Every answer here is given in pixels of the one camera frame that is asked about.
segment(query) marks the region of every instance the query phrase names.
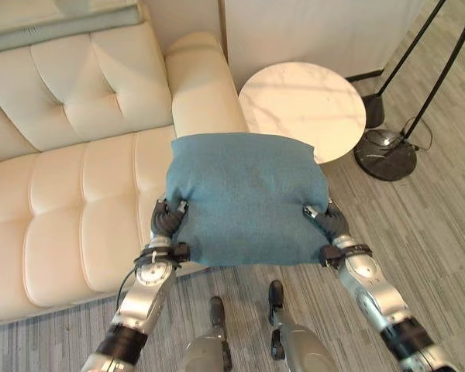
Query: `round side table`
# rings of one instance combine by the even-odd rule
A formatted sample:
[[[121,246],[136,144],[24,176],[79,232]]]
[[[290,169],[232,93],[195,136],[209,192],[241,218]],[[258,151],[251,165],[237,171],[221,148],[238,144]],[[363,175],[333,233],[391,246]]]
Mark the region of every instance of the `round side table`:
[[[252,133],[290,137],[314,146],[318,164],[348,153],[365,130],[365,107],[355,88],[316,64],[287,62],[258,71],[239,101]]]

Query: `white wall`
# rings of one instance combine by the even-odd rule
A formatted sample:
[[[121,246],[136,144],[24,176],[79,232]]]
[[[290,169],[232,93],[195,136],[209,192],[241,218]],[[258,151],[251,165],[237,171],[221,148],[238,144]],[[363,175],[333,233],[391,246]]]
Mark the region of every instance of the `white wall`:
[[[220,40],[217,0],[143,0],[150,10],[153,29],[165,50],[179,37],[209,31]]]
[[[380,70],[423,0],[226,0],[236,87],[263,67],[298,60],[342,76]]]

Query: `floor lamp base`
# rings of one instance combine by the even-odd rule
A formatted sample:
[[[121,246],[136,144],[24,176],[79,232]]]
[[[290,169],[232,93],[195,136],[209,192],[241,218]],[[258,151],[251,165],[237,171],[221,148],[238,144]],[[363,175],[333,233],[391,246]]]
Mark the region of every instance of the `floor lamp base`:
[[[413,172],[417,165],[415,148],[403,135],[386,129],[365,132],[353,149],[358,165],[382,181],[397,181]]]
[[[366,95],[362,97],[362,101],[365,106],[365,114],[367,115],[365,128],[377,128],[384,122],[384,103],[382,102],[382,95]]]

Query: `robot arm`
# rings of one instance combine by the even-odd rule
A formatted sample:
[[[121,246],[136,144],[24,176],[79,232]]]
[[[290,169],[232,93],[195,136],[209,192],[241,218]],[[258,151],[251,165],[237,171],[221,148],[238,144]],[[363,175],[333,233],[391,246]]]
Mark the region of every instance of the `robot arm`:
[[[332,243],[321,249],[321,264],[338,270],[339,281],[381,334],[401,368],[407,372],[458,371],[412,315],[398,290],[386,280],[369,247],[357,244],[351,237],[348,222],[338,207],[329,201],[326,214],[317,213],[310,205],[303,211]]]
[[[105,338],[86,360],[81,372],[134,371],[141,349],[157,324],[167,294],[176,281],[175,271],[179,263],[189,259],[187,246],[172,247],[171,241],[187,207],[182,201],[176,212],[170,212],[164,199],[157,201],[150,244],[134,261],[135,283],[117,309]]]

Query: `blue cushion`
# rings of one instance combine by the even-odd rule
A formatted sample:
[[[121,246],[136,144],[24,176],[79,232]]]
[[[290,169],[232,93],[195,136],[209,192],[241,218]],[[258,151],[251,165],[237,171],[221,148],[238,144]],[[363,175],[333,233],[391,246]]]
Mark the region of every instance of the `blue cushion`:
[[[313,147],[281,136],[201,134],[177,139],[167,199],[189,203],[175,234],[208,266],[317,262],[324,235],[303,204],[327,209],[327,182]]]

